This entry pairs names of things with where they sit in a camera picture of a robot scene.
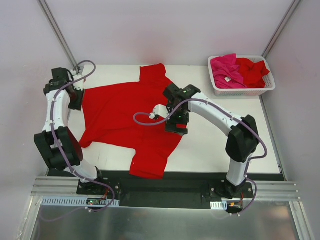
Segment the white perforated plastic basket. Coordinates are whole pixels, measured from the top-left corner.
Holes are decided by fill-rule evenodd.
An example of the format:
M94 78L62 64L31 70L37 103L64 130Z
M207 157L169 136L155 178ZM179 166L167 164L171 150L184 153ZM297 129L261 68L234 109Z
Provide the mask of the white perforated plastic basket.
M263 80L266 83L265 88L244 88L244 89L219 89L219 88L217 88L214 83L214 76L212 73L212 68L210 66L210 60L213 58L222 57L222 56L211 56L208 58L207 64L208 64L210 81L212 83L213 91L216 96L224 96L224 97L249 96L249 97L254 97L254 96L260 96L267 91L273 91L276 88L275 79L274 79L273 74L271 73L270 67L264 57L257 56L257 55L238 55L238 54L236 54L236 55L237 55L237 58L246 58L246 59L251 60L254 63L257 63L260 61L265 62L265 66L270 71L270 73L268 75L263 77Z

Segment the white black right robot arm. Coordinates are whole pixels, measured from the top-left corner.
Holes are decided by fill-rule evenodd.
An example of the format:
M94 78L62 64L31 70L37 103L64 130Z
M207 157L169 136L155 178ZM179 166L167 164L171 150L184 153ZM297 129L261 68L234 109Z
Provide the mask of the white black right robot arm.
M246 183L249 159L259 144L256 120L251 115L233 116L191 84L179 88L172 83L164 90L163 95L167 99L166 132L187 135L189 114L195 113L226 135L225 150L230 157L229 169L224 182L215 187L214 191L227 199L241 194Z

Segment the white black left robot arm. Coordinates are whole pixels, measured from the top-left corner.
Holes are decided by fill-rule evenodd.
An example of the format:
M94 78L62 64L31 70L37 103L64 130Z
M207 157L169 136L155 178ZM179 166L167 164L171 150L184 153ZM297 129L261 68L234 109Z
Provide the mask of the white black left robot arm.
M101 171L88 163L82 148L68 127L69 112L80 111L85 91L72 84L74 77L66 68L52 69L52 79L43 89L47 100L46 121L34 135L34 143L50 170L77 177L79 195L102 195L107 190Z

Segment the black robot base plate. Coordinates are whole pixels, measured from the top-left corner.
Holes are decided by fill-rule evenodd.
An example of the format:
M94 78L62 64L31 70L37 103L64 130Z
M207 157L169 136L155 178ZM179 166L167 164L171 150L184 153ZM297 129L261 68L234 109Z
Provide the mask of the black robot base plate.
M209 209L211 202L252 199L249 182L241 187L226 188L226 174L205 172L167 172L162 179L146 179L128 171L104 170L98 180L111 187L78 183L78 195L101 196L118 200L121 207Z

